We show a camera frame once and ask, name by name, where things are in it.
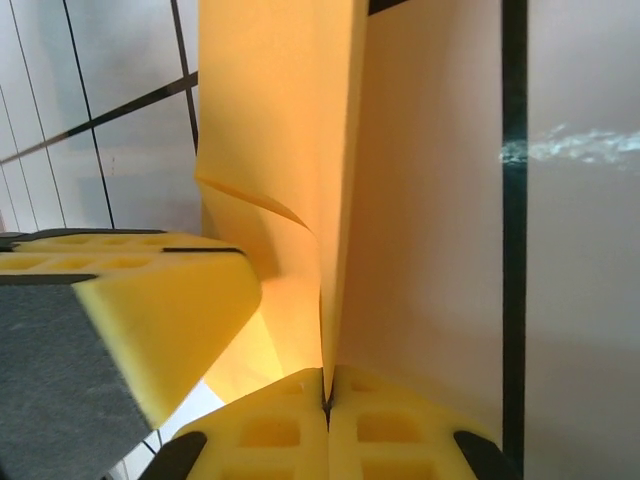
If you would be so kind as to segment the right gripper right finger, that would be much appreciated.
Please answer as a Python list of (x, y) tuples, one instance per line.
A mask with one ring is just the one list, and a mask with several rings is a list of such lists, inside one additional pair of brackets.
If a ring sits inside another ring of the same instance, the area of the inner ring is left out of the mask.
[(363, 370), (335, 370), (331, 479), (518, 479), (477, 422)]

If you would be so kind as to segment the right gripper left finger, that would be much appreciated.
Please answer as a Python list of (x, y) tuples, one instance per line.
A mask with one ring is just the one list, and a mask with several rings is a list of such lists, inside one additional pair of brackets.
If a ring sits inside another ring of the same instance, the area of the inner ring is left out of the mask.
[(327, 479), (322, 371), (300, 370), (183, 426), (146, 479)]

